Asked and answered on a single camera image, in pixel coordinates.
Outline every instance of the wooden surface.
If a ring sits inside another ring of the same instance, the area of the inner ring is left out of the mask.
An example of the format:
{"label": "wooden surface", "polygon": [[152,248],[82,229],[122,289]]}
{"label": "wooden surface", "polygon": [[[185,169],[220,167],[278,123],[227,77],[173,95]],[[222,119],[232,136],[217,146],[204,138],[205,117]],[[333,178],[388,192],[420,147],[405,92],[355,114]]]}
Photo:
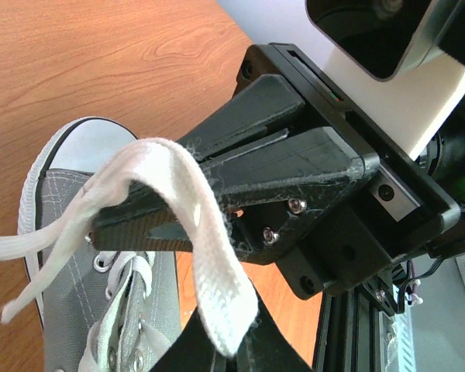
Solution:
{"label": "wooden surface", "polygon": [[[249,44],[214,0],[0,0],[0,235],[15,234],[26,172],[63,124],[102,115],[177,139],[227,102]],[[185,319],[189,257],[178,263]],[[309,360],[319,300],[294,298],[275,267],[247,270]],[[25,285],[21,260],[0,263],[0,307]],[[0,371],[42,370],[42,347],[30,305],[0,325]]]}

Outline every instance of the gray sneaker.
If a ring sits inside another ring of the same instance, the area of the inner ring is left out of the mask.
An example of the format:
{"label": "gray sneaker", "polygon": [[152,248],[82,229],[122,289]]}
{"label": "gray sneaker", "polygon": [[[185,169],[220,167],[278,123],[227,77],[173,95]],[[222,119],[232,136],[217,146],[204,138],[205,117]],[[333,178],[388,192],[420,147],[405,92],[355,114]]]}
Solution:
{"label": "gray sneaker", "polygon": [[[19,234],[57,220],[86,180],[135,139],[128,129],[101,118],[79,119],[59,130],[28,173],[19,209]],[[169,343],[181,333],[175,255],[99,252],[86,240],[36,299],[43,325],[45,371],[77,371],[86,348],[101,370],[147,371],[159,356],[143,330],[149,326],[160,331]],[[26,256],[30,280],[50,252],[48,248]],[[116,260],[124,265],[115,267]],[[145,260],[153,267],[148,298],[145,275],[127,264],[132,260]],[[116,286],[111,290],[108,282],[114,270],[112,285],[117,276]]]}

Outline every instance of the white shoelace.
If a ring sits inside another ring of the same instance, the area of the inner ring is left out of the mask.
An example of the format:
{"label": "white shoelace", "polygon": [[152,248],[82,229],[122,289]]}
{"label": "white shoelace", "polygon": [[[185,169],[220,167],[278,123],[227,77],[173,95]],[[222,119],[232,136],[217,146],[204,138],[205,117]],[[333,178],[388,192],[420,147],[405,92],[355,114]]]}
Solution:
{"label": "white shoelace", "polygon": [[[50,285],[82,245],[98,211],[126,200],[131,181],[155,190],[188,234],[201,321],[215,348],[225,357],[234,356],[257,316],[257,295],[234,254],[205,175],[184,147],[167,139],[141,139],[121,149],[86,182],[57,221],[25,235],[0,237],[0,260],[24,257],[54,244],[41,271],[4,306],[2,323],[10,322]],[[116,285],[112,271],[117,269],[111,269],[109,289]]]}

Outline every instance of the wood grain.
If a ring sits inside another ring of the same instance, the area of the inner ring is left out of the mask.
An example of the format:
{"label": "wood grain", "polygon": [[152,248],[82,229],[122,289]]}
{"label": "wood grain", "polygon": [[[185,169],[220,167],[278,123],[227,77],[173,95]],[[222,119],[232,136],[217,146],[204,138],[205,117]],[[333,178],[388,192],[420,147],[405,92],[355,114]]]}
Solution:
{"label": "wood grain", "polygon": [[[63,124],[101,115],[177,139],[231,97],[249,44],[214,0],[0,0],[0,236],[16,233],[26,173]],[[183,315],[189,262],[179,261]],[[317,299],[296,302],[274,267],[247,270],[309,359]],[[25,285],[22,261],[0,263],[0,307]],[[0,371],[42,370],[42,342],[30,305],[0,325]]]}

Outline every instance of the white rubber toe cap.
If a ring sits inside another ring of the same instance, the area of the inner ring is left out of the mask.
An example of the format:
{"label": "white rubber toe cap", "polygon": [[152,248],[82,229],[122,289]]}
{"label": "white rubber toe cap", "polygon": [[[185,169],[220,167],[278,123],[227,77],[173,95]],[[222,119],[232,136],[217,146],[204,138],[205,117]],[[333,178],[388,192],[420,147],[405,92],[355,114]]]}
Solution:
{"label": "white rubber toe cap", "polygon": [[66,135],[48,168],[95,173],[118,150],[135,140],[119,124],[105,119],[86,119]]}

